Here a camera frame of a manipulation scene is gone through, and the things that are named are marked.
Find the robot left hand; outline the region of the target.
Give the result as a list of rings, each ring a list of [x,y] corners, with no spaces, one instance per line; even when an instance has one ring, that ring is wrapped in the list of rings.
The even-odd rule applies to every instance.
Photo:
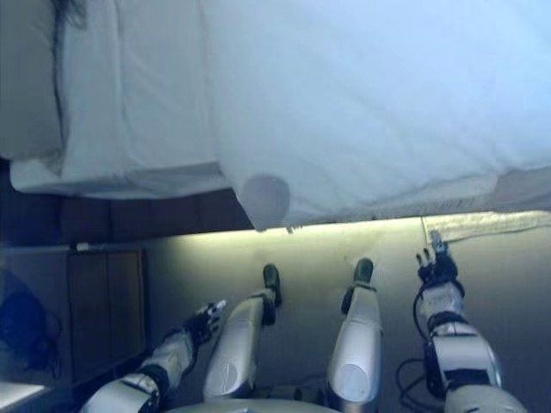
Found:
[[[219,328],[219,321],[227,302],[207,303],[197,310],[183,325],[195,347],[208,342]]]

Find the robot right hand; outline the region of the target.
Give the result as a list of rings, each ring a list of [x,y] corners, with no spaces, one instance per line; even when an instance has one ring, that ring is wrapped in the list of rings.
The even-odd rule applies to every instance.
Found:
[[[457,280],[458,267],[449,253],[448,243],[437,230],[430,230],[429,235],[434,254],[431,255],[427,248],[423,248],[423,253],[416,254],[418,277],[421,280],[419,292],[451,284],[464,297],[465,290]]]

